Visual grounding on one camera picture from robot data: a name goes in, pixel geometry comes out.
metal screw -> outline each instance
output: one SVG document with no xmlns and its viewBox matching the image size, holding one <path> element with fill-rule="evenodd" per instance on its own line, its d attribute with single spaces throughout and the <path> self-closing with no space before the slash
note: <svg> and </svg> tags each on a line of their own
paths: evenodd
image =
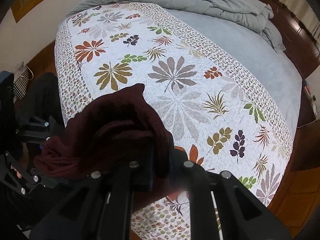
<svg viewBox="0 0 320 240">
<path fill-rule="evenodd" d="M 183 165 L 186 167 L 186 168 L 192 168 L 193 167 L 193 162 L 191 161 L 185 161 L 183 163 Z"/>
<path fill-rule="evenodd" d="M 221 172 L 221 176 L 224 177 L 225 179 L 231 178 L 231 173 L 229 171 L 223 171 Z"/>
<path fill-rule="evenodd" d="M 139 166 L 139 163 L 137 163 L 136 161 L 130 162 L 129 163 L 130 168 L 137 168 Z"/>
<path fill-rule="evenodd" d="M 94 171 L 93 173 L 91 173 L 91 177 L 93 179 L 97 179 L 101 176 L 101 173 L 99 171 Z"/>
</svg>

gray bed sheet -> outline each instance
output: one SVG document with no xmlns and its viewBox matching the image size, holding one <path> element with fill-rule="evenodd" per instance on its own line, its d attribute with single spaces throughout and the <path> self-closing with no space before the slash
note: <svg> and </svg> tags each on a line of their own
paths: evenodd
<svg viewBox="0 0 320 240">
<path fill-rule="evenodd" d="M 266 88 L 294 138 L 300 110 L 302 78 L 283 53 L 276 53 L 261 36 L 234 22 L 191 12 L 168 12 L 216 43 Z"/>
</svg>

white cord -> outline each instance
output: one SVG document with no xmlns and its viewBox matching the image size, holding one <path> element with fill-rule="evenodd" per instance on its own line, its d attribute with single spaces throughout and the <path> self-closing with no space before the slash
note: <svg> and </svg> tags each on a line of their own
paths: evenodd
<svg viewBox="0 0 320 240">
<path fill-rule="evenodd" d="M 314 121 L 312 121 L 312 122 L 310 122 L 310 123 L 307 123 L 307 124 L 304 124 L 304 125 L 302 125 L 302 126 L 299 126 L 299 127 L 297 127 L 297 128 L 301 128 L 301 127 L 304 127 L 304 126 L 306 126 L 306 125 L 312 124 L 312 123 L 315 122 L 315 121 L 317 121 L 317 119 L 315 119 Z"/>
</svg>

bedspread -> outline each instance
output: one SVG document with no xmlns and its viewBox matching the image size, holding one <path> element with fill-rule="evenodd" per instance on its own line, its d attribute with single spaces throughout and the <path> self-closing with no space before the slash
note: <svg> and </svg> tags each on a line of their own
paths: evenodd
<svg viewBox="0 0 320 240">
<path fill-rule="evenodd" d="M 65 122 L 93 99 L 143 83 L 177 148 L 270 203 L 292 137 L 266 89 L 208 38 L 155 4 L 103 5 L 62 23 L 55 54 Z M 188 196 L 175 193 L 135 213 L 132 229 L 143 239 L 189 238 L 189 215 Z"/>
</svg>

crumpled blanket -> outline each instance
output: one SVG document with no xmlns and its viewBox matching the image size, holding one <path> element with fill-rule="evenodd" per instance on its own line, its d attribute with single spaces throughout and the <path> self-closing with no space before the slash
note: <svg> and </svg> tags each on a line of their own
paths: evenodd
<svg viewBox="0 0 320 240">
<path fill-rule="evenodd" d="M 111 2 L 143 2 L 158 4 L 163 8 L 183 10 L 222 18 L 261 33 L 273 18 L 270 5 L 258 0 L 84 0 L 66 18 L 88 8 Z"/>
<path fill-rule="evenodd" d="M 44 144 L 35 167 L 51 178 L 80 179 L 93 171 L 112 171 L 152 143 L 155 172 L 165 177 L 171 134 L 145 102 L 144 87 L 135 84 L 92 101 L 68 121 L 64 136 Z"/>
</svg>

